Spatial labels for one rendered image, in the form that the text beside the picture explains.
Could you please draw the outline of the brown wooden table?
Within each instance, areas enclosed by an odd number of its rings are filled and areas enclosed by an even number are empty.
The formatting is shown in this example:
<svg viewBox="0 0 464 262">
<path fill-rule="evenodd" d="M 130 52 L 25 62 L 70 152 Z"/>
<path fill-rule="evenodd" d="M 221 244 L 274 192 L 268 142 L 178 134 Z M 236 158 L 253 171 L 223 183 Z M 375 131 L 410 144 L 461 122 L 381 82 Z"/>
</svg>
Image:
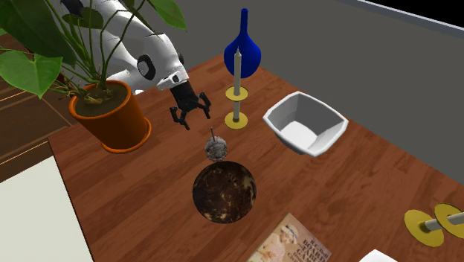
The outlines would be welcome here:
<svg viewBox="0 0 464 262">
<path fill-rule="evenodd" d="M 190 70 L 192 86 L 211 100 L 175 124 L 173 96 L 138 95 L 152 124 L 148 141 L 126 154 L 106 152 L 79 124 L 49 139 L 94 262 L 245 262 L 287 213 L 332 253 L 329 262 L 358 262 L 377 249 L 397 262 L 464 262 L 464 240 L 446 235 L 430 248 L 415 240 L 405 212 L 431 213 L 440 202 L 464 210 L 464 186 L 356 122 L 323 155 L 287 148 L 263 120 L 294 87 L 259 69 L 244 80 L 248 125 L 225 126 L 233 78 L 222 56 Z M 211 133 L 228 144 L 228 159 L 257 184 L 251 211 L 231 224 L 212 223 L 193 204 L 192 186 L 209 164 Z"/>
</svg>

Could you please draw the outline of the grey candle on yellow holder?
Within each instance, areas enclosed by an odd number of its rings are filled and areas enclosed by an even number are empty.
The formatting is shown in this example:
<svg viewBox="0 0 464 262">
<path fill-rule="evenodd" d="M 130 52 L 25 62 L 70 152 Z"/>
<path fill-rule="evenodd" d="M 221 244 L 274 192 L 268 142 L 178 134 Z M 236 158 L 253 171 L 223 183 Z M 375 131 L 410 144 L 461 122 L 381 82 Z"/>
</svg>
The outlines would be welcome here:
<svg viewBox="0 0 464 262">
<path fill-rule="evenodd" d="M 240 111 L 240 103 L 248 97 L 248 90 L 241 85 L 242 55 L 239 49 L 234 54 L 233 85 L 226 92 L 226 98 L 233 102 L 233 111 L 225 116 L 225 124 L 233 130 L 244 128 L 248 117 Z"/>
<path fill-rule="evenodd" d="M 434 206 L 434 215 L 433 219 L 423 211 L 408 210 L 404 215 L 404 223 L 409 233 L 425 246 L 441 246 L 444 243 L 443 231 L 464 239 L 464 211 L 441 202 Z"/>
</svg>

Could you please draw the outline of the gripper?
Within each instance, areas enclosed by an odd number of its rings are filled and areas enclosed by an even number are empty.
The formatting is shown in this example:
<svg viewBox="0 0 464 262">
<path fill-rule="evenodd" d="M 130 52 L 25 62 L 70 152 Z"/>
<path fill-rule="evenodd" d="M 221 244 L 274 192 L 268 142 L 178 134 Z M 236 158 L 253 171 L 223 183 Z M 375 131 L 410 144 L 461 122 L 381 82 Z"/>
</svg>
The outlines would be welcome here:
<svg viewBox="0 0 464 262">
<path fill-rule="evenodd" d="M 194 110 L 196 107 L 202 109 L 206 118 L 210 119 L 210 100 L 204 92 L 199 93 L 197 96 L 189 81 L 172 87 L 170 91 L 178 106 L 170 107 L 171 116 L 176 123 L 183 125 L 186 130 L 189 130 L 190 127 L 186 122 L 186 116 L 189 111 Z"/>
</svg>

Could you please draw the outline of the grey knobbly ball with stem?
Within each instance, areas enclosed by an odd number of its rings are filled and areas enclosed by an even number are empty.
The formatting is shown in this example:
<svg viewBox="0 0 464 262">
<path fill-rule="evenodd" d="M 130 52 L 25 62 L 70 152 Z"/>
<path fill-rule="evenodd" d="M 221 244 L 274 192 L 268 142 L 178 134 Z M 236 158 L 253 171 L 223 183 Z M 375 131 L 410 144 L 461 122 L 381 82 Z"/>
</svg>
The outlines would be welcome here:
<svg viewBox="0 0 464 262">
<path fill-rule="evenodd" d="M 204 150 L 209 160 L 214 162 L 222 161 L 228 154 L 227 142 L 220 136 L 214 135 L 213 128 L 210 128 L 211 137 L 208 139 Z"/>
</svg>

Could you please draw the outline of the beige board game box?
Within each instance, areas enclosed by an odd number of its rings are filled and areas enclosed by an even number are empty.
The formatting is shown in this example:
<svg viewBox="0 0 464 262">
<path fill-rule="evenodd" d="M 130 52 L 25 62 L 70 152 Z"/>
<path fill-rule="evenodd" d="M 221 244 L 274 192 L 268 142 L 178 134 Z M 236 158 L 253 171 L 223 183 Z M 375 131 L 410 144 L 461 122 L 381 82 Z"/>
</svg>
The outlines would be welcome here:
<svg viewBox="0 0 464 262">
<path fill-rule="evenodd" d="M 331 255 L 302 223 L 287 213 L 246 262 L 327 262 Z"/>
</svg>

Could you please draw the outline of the green plant in orange pot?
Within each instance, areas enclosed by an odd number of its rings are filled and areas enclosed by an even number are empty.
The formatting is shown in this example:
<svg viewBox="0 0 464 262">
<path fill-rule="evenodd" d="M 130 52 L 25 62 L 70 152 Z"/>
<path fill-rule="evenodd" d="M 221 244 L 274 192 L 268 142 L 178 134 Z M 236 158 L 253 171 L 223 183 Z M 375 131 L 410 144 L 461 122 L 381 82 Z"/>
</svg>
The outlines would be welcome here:
<svg viewBox="0 0 464 262">
<path fill-rule="evenodd" d="M 136 10 L 141 14 L 143 7 L 174 28 L 186 27 L 175 0 L 142 0 Z M 60 0 L 0 0 L 0 29 L 24 46 L 23 51 L 0 46 L 0 81 L 38 97 L 57 92 L 70 98 L 72 117 L 104 149 L 133 151 L 149 138 L 151 124 L 130 87 L 107 79 L 109 60 L 96 64 L 76 20 Z"/>
</svg>

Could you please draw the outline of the white square bowl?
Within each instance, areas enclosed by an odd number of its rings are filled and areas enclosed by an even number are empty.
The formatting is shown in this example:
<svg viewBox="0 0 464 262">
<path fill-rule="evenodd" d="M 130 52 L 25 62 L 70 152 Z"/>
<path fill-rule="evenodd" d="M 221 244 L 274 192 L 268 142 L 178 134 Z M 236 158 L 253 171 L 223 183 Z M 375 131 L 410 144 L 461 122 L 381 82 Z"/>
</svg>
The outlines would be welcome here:
<svg viewBox="0 0 464 262">
<path fill-rule="evenodd" d="M 300 91 L 286 95 L 262 119 L 287 148 L 311 157 L 325 153 L 349 124 L 341 113 Z"/>
</svg>

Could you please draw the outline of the blue long-necked vase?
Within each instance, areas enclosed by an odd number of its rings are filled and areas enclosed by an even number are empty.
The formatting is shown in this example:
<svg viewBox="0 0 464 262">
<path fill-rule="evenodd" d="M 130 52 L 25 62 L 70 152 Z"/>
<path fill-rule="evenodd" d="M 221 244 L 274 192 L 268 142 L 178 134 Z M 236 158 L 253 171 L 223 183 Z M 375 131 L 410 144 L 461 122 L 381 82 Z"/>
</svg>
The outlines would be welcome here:
<svg viewBox="0 0 464 262">
<path fill-rule="evenodd" d="M 241 78 L 250 77 L 260 66 L 262 54 L 258 45 L 248 35 L 248 8 L 241 9 L 239 34 L 224 51 L 224 63 L 232 75 L 234 75 L 236 51 L 242 56 Z"/>
</svg>

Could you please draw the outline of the white flat object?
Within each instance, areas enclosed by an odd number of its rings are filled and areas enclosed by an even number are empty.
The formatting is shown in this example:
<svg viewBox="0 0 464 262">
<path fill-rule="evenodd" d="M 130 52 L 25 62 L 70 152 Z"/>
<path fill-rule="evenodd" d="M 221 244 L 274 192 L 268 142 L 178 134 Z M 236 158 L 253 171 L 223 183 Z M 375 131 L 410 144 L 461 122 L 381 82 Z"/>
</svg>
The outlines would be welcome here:
<svg viewBox="0 0 464 262">
<path fill-rule="evenodd" d="M 377 249 L 367 253 L 359 262 L 398 262 Z"/>
</svg>

